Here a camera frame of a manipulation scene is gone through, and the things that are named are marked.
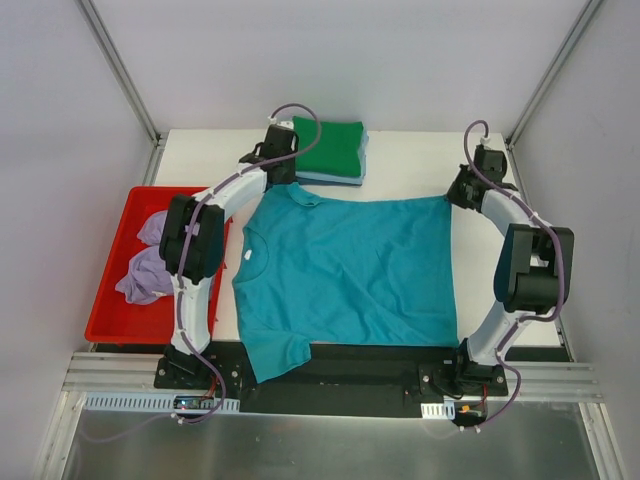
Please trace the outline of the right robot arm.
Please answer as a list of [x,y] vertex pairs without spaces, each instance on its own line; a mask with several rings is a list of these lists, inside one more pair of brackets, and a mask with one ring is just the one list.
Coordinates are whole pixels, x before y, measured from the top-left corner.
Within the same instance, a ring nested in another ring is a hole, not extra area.
[[492,222],[503,237],[494,277],[495,301],[480,327],[458,347],[446,381],[454,395],[497,388],[505,354],[532,322],[553,322],[568,298],[575,236],[543,221],[503,181],[503,152],[476,146],[460,167],[446,199]]

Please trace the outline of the teal t shirt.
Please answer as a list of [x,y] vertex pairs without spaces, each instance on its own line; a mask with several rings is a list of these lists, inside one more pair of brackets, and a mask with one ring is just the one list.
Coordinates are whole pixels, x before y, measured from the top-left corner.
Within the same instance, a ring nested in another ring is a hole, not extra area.
[[239,337],[255,378],[302,366],[315,343],[454,347],[450,204],[370,202],[297,184],[262,197],[233,281]]

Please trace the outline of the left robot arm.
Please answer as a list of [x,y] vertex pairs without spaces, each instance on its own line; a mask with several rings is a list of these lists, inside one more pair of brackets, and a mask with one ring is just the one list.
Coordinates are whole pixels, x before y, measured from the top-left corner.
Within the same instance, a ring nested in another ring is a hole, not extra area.
[[225,256],[227,221],[270,186],[293,182],[298,145],[290,122],[271,125],[229,179],[171,199],[159,255],[173,287],[174,327],[158,362],[156,388],[207,389],[217,383],[203,357],[211,343],[210,290]]

